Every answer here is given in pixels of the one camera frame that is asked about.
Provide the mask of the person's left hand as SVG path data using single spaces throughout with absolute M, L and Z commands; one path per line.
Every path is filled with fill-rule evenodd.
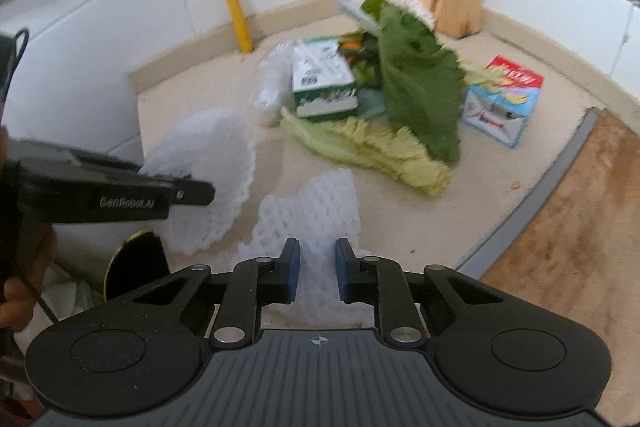
M 13 190 L 4 178 L 9 133 L 1 128 L 1 240 L 9 241 L 9 272 L 1 271 L 1 327 L 21 332 L 32 321 L 44 276 L 58 251 L 58 238 L 50 223 L 24 217 Z

